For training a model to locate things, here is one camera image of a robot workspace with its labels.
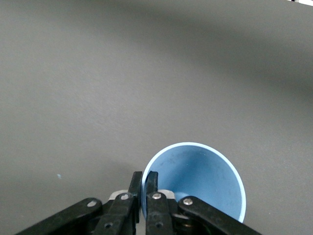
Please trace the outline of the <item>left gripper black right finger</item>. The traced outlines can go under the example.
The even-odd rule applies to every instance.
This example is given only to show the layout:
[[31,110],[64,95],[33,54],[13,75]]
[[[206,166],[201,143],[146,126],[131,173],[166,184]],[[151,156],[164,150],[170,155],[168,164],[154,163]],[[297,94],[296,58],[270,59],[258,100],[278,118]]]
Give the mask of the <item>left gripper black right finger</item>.
[[158,173],[146,179],[147,235],[258,235],[259,232],[237,221],[195,196],[179,201],[171,191],[158,189]]

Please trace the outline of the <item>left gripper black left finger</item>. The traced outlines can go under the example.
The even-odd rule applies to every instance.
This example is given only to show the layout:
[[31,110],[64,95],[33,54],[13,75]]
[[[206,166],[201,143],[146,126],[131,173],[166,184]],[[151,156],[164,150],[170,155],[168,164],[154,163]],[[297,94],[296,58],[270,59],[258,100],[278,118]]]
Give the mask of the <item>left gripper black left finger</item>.
[[83,199],[18,232],[19,235],[134,235],[139,222],[142,172],[129,188],[111,194],[106,203]]

